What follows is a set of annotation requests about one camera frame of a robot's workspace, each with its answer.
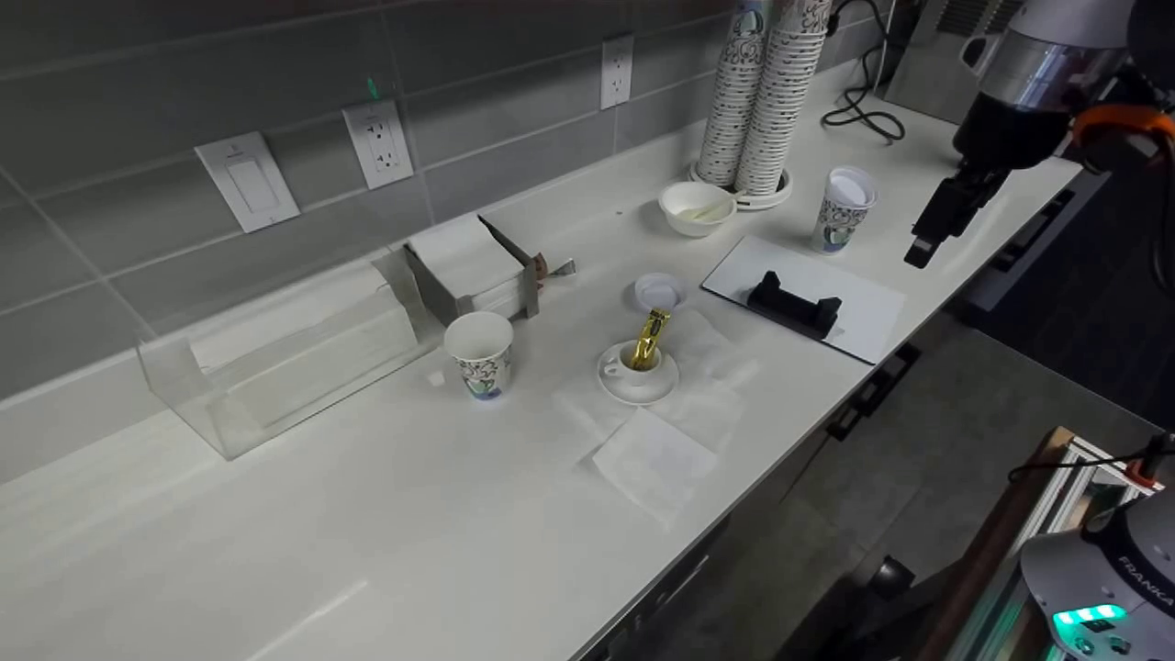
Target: kitchen counter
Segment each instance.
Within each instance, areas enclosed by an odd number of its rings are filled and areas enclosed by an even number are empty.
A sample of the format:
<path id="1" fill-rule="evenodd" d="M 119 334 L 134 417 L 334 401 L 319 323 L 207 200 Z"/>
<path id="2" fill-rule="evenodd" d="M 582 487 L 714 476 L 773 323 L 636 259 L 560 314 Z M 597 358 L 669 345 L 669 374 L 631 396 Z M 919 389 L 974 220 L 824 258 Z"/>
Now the kitchen counter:
<path id="1" fill-rule="evenodd" d="M 581 272 L 522 323 L 522 372 L 473 403 L 429 351 L 346 403 L 223 461 L 117 354 L 0 403 L 0 656 L 417 656 L 549 661 L 615 620 L 697 534 L 784 460 L 868 367 L 702 291 L 742 413 L 687 509 L 659 525 L 592 465 L 597 433 L 560 403 L 600 345 L 636 330 L 637 272 L 702 281 L 742 238 L 805 244 L 829 165 L 878 177 L 878 208 L 837 269 L 906 294 L 912 334 L 1076 165 L 1010 177 L 960 242 L 919 272 L 911 222 L 950 168 L 950 124 L 893 110 L 906 140 L 821 133 L 824 74 L 788 140 L 788 198 L 708 238 L 654 211 L 697 128 L 483 208 Z"/>

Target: paper cup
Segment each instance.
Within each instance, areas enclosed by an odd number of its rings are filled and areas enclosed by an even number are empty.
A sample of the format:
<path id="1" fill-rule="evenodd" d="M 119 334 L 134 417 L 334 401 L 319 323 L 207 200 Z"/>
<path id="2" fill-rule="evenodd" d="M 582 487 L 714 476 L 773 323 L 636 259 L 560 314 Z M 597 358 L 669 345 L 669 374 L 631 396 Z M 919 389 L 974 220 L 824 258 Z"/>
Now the paper cup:
<path id="1" fill-rule="evenodd" d="M 875 177 L 861 168 L 833 168 L 821 187 L 815 242 L 833 254 L 849 244 L 854 222 L 861 222 L 875 208 Z"/>
<path id="2" fill-rule="evenodd" d="M 445 351 L 453 358 L 473 401 L 491 401 L 509 384 L 515 325 L 494 313 L 465 313 L 445 330 Z"/>

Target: gray tile backsplash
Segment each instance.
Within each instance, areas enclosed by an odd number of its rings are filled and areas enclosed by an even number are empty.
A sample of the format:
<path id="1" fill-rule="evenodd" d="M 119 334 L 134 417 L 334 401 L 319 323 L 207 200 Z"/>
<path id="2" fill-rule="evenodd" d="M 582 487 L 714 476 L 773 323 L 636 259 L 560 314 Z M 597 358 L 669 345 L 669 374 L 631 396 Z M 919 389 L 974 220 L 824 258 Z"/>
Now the gray tile backsplash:
<path id="1" fill-rule="evenodd" d="M 434 211 L 439 220 L 535 187 L 611 154 L 611 112 L 594 112 L 494 150 L 429 168 Z"/>
<path id="2" fill-rule="evenodd" d="M 256 234 L 117 274 L 113 285 L 155 330 L 177 330 L 292 279 L 387 244 L 429 222 L 422 182 L 403 178 L 323 206 Z"/>
<path id="3" fill-rule="evenodd" d="M 43 198 L 41 206 L 102 272 L 239 232 L 221 189 L 192 154 L 162 168 Z"/>
<path id="4" fill-rule="evenodd" d="M 102 291 L 84 285 L 0 314 L 0 396 L 134 345 L 139 325 Z"/>
<path id="5" fill-rule="evenodd" d="M 13 0 L 0 8 L 0 396 L 708 110 L 730 0 Z M 845 26 L 824 64 L 861 45 Z M 636 31 L 636 99 L 597 45 Z M 368 189 L 342 110 L 395 99 Z M 241 234 L 192 146 L 259 133 L 305 208 Z"/>
<path id="6" fill-rule="evenodd" d="M 0 309 L 78 285 L 92 272 L 26 206 L 0 208 Z"/>
<path id="7" fill-rule="evenodd" d="M 403 112 L 417 165 L 434 165 L 509 135 L 524 135 L 597 110 L 597 55 L 573 55 L 414 95 Z"/>

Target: small white bowl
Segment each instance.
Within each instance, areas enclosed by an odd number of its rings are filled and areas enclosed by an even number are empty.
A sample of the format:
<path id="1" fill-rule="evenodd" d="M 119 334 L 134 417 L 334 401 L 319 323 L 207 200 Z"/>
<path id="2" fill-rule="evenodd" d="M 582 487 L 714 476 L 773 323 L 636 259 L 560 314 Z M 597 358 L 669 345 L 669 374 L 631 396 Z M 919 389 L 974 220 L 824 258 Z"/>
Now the small white bowl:
<path id="1" fill-rule="evenodd" d="M 679 234 L 708 234 L 739 211 L 734 194 L 702 178 L 663 187 L 655 206 Z"/>

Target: outlet cover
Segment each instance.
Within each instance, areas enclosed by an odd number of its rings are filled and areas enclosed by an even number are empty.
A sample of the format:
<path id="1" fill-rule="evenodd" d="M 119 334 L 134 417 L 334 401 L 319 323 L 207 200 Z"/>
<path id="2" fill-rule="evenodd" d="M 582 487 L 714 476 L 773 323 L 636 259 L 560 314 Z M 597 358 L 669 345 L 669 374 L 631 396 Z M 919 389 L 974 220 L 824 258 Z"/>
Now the outlet cover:
<path id="1" fill-rule="evenodd" d="M 282 168 L 270 160 L 259 133 L 194 146 L 241 232 L 298 216 Z"/>
<path id="2" fill-rule="evenodd" d="M 395 101 L 342 110 L 368 187 L 386 187 L 409 177 L 409 154 Z"/>
<path id="3" fill-rule="evenodd" d="M 620 107 L 631 99 L 631 36 L 600 45 L 597 74 L 600 107 Z"/>

